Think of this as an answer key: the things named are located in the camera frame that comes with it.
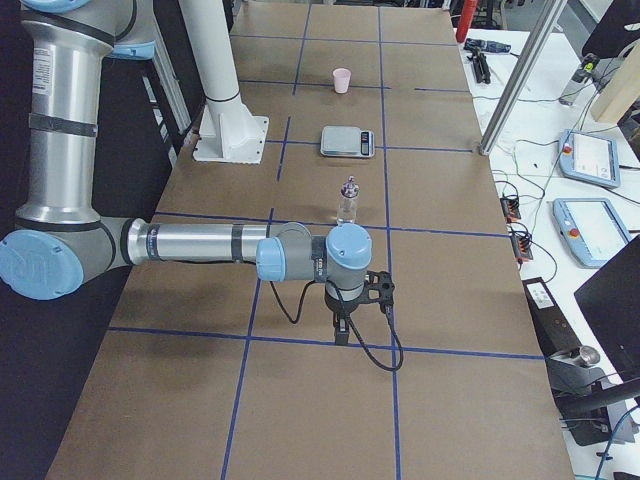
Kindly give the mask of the clear glass sauce bottle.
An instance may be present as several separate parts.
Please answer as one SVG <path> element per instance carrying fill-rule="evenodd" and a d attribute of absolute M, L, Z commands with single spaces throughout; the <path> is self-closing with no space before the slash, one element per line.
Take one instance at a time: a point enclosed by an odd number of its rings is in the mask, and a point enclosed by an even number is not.
<path fill-rule="evenodd" d="M 357 218 L 359 185 L 354 176 L 349 176 L 341 186 L 339 205 L 336 213 L 338 224 L 354 223 Z"/>

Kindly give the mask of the pink paper cup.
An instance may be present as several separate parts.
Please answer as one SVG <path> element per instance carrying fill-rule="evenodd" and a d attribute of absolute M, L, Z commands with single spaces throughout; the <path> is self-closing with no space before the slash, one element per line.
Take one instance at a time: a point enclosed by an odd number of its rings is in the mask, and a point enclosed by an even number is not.
<path fill-rule="evenodd" d="M 333 87 L 337 94 L 348 92 L 352 72 L 347 68 L 336 68 L 332 72 Z"/>

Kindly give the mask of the grey digital kitchen scale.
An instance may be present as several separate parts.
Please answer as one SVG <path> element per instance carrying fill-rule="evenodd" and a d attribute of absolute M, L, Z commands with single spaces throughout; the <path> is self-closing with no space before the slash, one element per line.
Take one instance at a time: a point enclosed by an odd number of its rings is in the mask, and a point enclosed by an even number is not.
<path fill-rule="evenodd" d="M 372 158 L 375 155 L 374 132 L 355 126 L 325 126 L 321 133 L 320 153 L 326 157 Z"/>

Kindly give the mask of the near orange connector block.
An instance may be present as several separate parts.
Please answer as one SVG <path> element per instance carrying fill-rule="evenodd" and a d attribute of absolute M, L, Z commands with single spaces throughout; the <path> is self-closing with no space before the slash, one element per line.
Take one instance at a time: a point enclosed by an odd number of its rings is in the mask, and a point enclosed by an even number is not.
<path fill-rule="evenodd" d="M 522 231 L 512 231 L 510 240 L 514 257 L 519 264 L 529 262 L 533 259 L 530 234 Z"/>

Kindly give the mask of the orange connector block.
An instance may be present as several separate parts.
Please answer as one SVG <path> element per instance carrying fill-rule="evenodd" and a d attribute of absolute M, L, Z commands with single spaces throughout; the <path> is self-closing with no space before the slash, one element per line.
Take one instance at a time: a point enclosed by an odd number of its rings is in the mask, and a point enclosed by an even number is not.
<path fill-rule="evenodd" d="M 518 198 L 503 196 L 500 198 L 500 205 L 507 223 L 518 222 L 521 219 Z"/>
<path fill-rule="evenodd" d="M 529 262 L 533 259 L 530 234 L 522 231 L 512 231 L 510 240 L 514 257 L 519 264 Z"/>

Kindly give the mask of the far orange connector block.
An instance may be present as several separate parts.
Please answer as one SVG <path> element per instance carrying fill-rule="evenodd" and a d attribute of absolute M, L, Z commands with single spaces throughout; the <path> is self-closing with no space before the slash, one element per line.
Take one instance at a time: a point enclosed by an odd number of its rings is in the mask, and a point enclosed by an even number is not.
<path fill-rule="evenodd" d="M 521 219 L 518 198 L 503 196 L 500 198 L 500 205 L 507 223 L 518 222 Z"/>

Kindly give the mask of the black box with label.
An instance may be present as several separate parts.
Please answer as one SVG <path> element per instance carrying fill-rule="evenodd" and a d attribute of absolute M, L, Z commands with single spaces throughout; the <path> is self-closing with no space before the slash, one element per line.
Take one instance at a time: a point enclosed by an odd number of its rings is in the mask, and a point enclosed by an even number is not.
<path fill-rule="evenodd" d="M 522 281 L 540 349 L 545 357 L 570 351 L 581 342 L 541 277 Z"/>

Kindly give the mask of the near teach pendant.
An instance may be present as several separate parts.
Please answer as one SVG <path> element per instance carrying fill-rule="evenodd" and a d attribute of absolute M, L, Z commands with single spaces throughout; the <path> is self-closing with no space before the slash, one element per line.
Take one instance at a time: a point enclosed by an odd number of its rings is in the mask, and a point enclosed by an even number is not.
<path fill-rule="evenodd" d="M 632 240 L 606 198 L 557 198 L 552 213 L 569 251 L 584 268 L 604 266 Z"/>

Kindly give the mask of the teach pendant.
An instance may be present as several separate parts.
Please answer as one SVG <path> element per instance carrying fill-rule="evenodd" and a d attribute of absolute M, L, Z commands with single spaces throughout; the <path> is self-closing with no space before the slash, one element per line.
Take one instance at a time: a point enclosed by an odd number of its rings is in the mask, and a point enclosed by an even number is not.
<path fill-rule="evenodd" d="M 552 213 L 569 251 L 584 268 L 604 266 L 632 240 L 606 198 L 557 198 Z"/>
<path fill-rule="evenodd" d="M 559 168 L 570 179 L 615 189 L 621 185 L 616 141 L 565 130 L 559 139 Z"/>

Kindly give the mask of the black monitor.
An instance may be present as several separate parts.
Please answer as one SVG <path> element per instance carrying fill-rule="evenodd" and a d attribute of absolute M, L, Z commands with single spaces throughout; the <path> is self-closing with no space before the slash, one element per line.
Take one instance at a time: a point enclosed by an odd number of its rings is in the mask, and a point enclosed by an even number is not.
<path fill-rule="evenodd" d="M 634 238 L 596 271 L 574 296 L 620 377 L 638 377 L 639 239 Z"/>

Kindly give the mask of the black tripod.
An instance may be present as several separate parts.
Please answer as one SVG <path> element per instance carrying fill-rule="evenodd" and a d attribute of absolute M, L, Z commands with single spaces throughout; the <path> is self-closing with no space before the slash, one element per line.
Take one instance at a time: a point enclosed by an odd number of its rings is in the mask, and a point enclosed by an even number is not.
<path fill-rule="evenodd" d="M 491 72 L 485 54 L 479 47 L 468 47 L 470 53 L 468 59 L 471 61 L 475 81 L 478 84 L 490 84 Z"/>

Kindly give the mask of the far teach pendant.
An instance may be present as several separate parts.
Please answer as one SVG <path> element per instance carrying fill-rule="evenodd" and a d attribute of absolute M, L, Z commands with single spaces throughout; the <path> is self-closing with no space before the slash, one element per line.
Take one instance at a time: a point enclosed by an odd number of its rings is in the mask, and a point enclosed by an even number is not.
<path fill-rule="evenodd" d="M 621 185 L 616 141 L 565 130 L 559 139 L 559 168 L 570 179 L 615 189 Z"/>

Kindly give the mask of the red cylinder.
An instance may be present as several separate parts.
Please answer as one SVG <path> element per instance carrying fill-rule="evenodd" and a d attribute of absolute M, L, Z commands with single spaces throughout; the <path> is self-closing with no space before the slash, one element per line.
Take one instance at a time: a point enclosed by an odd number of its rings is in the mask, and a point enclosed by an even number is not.
<path fill-rule="evenodd" d="M 467 33 L 473 22 L 478 3 L 478 0 L 465 0 L 456 28 L 456 41 L 458 43 L 465 42 Z"/>

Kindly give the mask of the wooden board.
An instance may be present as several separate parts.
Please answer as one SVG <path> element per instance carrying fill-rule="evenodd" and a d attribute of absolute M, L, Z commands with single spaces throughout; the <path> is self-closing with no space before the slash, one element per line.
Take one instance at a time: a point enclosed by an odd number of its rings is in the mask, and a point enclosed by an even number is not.
<path fill-rule="evenodd" d="M 639 12 L 624 17 L 625 20 L 620 20 L 619 25 L 615 25 L 613 19 L 603 17 L 598 28 L 607 30 L 617 40 L 622 39 L 622 30 L 638 33 Z M 630 43 L 626 51 L 628 56 L 621 60 L 619 68 L 591 107 L 591 115 L 597 122 L 617 123 L 639 97 L 639 40 Z"/>

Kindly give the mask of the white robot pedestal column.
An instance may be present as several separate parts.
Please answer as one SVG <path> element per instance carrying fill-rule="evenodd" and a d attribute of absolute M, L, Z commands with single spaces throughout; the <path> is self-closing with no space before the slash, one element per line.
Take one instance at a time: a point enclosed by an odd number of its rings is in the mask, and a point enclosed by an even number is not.
<path fill-rule="evenodd" d="M 184 0 L 180 9 L 205 95 L 194 159 L 260 163 L 269 119 L 243 103 L 223 3 Z"/>

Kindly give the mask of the aluminium frame post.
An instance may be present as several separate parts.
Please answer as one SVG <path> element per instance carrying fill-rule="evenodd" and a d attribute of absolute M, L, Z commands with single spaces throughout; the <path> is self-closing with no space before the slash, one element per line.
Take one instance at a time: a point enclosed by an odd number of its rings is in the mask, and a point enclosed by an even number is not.
<path fill-rule="evenodd" d="M 515 68 L 482 136 L 479 144 L 479 153 L 481 155 L 488 156 L 496 145 L 519 99 L 520 93 L 566 4 L 567 0 L 548 0 L 543 5 L 541 14 L 524 44 Z"/>

